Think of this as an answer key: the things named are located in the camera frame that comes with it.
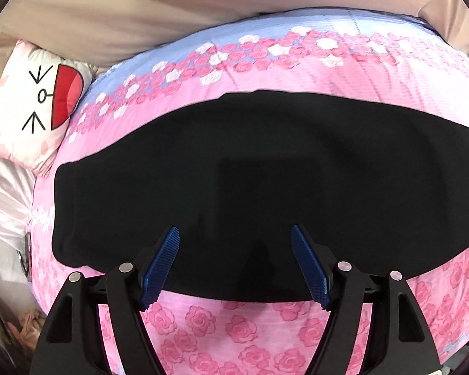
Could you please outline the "black pants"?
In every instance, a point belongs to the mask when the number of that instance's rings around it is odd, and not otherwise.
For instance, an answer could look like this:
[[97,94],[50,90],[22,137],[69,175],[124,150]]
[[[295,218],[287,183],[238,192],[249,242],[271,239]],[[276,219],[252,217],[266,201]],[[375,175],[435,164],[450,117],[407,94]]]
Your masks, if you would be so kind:
[[226,94],[169,112],[57,169],[52,250],[109,272],[180,235],[166,288],[305,301],[302,224],[363,272],[414,278],[469,248],[469,128],[312,93]]

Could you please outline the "white satin pillow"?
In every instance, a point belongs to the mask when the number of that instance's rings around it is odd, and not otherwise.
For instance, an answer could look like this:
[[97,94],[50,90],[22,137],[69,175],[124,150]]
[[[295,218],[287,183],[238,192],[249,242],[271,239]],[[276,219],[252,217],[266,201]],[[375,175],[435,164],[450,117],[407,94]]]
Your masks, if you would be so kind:
[[27,226],[35,177],[0,158],[0,276],[12,283],[28,280]]

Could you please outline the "cartoon face pillow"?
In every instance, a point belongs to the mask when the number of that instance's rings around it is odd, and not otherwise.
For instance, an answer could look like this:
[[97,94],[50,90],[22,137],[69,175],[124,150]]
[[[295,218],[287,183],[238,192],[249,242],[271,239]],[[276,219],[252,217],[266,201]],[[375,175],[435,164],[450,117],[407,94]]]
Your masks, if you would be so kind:
[[19,40],[0,80],[0,157],[48,173],[95,69]]

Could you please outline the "pink rose bed sheet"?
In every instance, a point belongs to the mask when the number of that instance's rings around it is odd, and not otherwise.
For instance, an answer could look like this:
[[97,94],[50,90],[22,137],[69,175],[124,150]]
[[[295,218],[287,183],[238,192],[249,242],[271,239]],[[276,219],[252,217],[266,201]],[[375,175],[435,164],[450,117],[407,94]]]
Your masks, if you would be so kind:
[[[167,112],[224,93],[314,92],[469,127],[469,58],[406,16],[316,8],[222,25],[112,66],[81,99],[34,188],[33,294],[46,313],[73,269],[51,249],[54,177]],[[469,340],[469,246],[408,283],[442,361]],[[245,303],[163,291],[142,317],[167,374],[304,374],[329,316],[305,296]]]

